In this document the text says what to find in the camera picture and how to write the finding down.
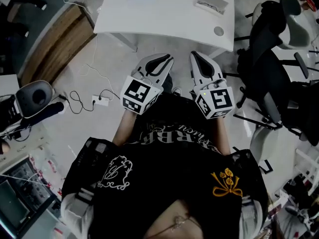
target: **person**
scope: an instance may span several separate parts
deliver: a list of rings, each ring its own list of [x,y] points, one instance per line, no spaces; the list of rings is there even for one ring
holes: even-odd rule
[[[87,140],[62,188],[64,223],[83,239],[254,238],[268,195],[252,154],[231,154],[224,118],[164,89],[143,115],[125,110],[112,142]]]

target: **black chair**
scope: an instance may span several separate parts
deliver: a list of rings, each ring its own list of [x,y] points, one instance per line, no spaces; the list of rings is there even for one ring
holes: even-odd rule
[[[260,122],[239,115],[234,116],[272,130],[285,126],[301,140],[307,139],[312,145],[317,145],[319,103],[316,103],[316,96],[319,95],[319,83],[310,86],[290,81],[283,64],[300,66],[306,78],[309,73],[298,53],[295,54],[294,62],[280,61],[271,50],[281,43],[279,34],[285,29],[282,20],[274,20],[282,16],[283,12],[278,9],[272,13],[276,14],[273,18],[264,10],[254,24],[249,40],[250,48],[239,52],[238,75],[225,73],[225,76],[241,78],[245,84],[245,88],[241,88],[244,96],[237,107],[240,108],[246,98],[252,99],[258,104],[260,110],[256,111],[264,116],[264,120]]]

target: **table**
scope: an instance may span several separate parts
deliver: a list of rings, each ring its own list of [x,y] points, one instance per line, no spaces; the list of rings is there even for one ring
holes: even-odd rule
[[[185,38],[218,47],[211,58],[233,51],[234,0],[224,15],[215,15],[198,7],[197,0],[104,0],[94,28],[95,33],[110,33],[132,50],[137,47],[122,34],[150,34]],[[224,30],[222,36],[215,27]]]

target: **gold embroidery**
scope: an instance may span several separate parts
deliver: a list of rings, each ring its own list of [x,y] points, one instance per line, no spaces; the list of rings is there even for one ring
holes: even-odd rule
[[[243,191],[241,189],[237,189],[237,184],[238,184],[238,180],[239,178],[237,176],[235,176],[235,184],[233,182],[233,180],[231,179],[231,177],[234,176],[234,174],[232,173],[232,171],[230,171],[228,168],[225,169],[225,173],[221,172],[219,174],[220,178],[223,179],[223,183],[222,184],[219,179],[217,178],[216,174],[215,173],[212,173],[211,175],[216,179],[216,181],[219,183],[219,185],[222,187],[222,188],[219,188],[219,187],[214,187],[213,188],[213,195],[215,197],[223,197],[223,196],[226,196],[228,193],[233,193],[235,194],[236,196],[240,196],[240,197],[243,197]]]

